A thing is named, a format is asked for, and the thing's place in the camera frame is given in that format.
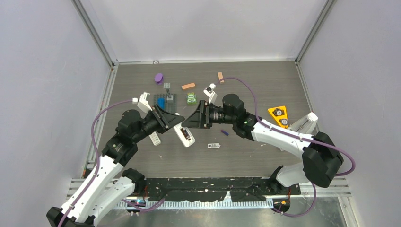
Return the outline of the dark AAA battery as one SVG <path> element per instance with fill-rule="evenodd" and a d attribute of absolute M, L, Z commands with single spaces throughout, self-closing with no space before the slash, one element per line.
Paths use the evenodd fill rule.
<path fill-rule="evenodd" d="M 183 135 L 185 136 L 185 138 L 187 139 L 187 140 L 190 140 L 191 139 L 191 135 L 190 135 L 190 133 L 189 133 L 189 131 L 188 131 L 188 129 L 187 128 L 182 128 L 182 132 L 183 132 Z"/>

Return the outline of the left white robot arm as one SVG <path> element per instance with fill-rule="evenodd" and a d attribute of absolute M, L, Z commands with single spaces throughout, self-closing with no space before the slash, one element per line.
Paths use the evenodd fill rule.
<path fill-rule="evenodd" d="M 107 142 L 96 165 L 77 191 L 61 206 L 51 207 L 46 217 L 52 227 L 96 227 L 117 203 L 129 195 L 139 196 L 145 190 L 145 177 L 137 170 L 125 170 L 107 189 L 112 179 L 138 151 L 138 143 L 157 132 L 163 134 L 184 121 L 183 116 L 169 113 L 158 105 L 144 118 L 137 110 L 125 111 L 116 134 Z"/>

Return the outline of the purple blue AAA battery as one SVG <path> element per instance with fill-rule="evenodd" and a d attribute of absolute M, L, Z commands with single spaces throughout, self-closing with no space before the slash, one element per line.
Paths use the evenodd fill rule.
<path fill-rule="evenodd" d="M 223 134 L 225 134 L 226 136 L 228 136 L 229 135 L 229 133 L 228 132 L 226 132 L 225 130 L 220 130 Z"/>

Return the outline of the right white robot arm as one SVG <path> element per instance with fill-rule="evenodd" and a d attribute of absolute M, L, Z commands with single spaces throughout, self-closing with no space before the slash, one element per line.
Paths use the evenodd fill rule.
<path fill-rule="evenodd" d="M 271 124 L 246 111 L 236 94 L 225 95 L 222 101 L 222 106 L 216 106 L 201 100 L 182 126 L 209 129 L 217 123 L 231 124 L 241 138 L 273 145 L 300 158 L 300 163 L 279 167 L 272 174 L 270 189 L 276 194 L 282 194 L 298 183 L 311 182 L 322 188 L 330 186 L 344 159 L 326 133 L 303 134 Z"/>

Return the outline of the white remote control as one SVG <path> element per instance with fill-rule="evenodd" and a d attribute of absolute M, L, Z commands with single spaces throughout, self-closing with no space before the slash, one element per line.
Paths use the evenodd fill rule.
<path fill-rule="evenodd" d="M 151 139 L 151 142 L 154 146 L 158 146 L 161 144 L 161 140 L 156 132 L 153 132 L 149 135 L 149 138 Z"/>
<path fill-rule="evenodd" d="M 174 131 L 183 144 L 184 147 L 188 148 L 195 143 L 195 138 L 189 128 L 182 126 L 183 121 L 174 126 Z"/>

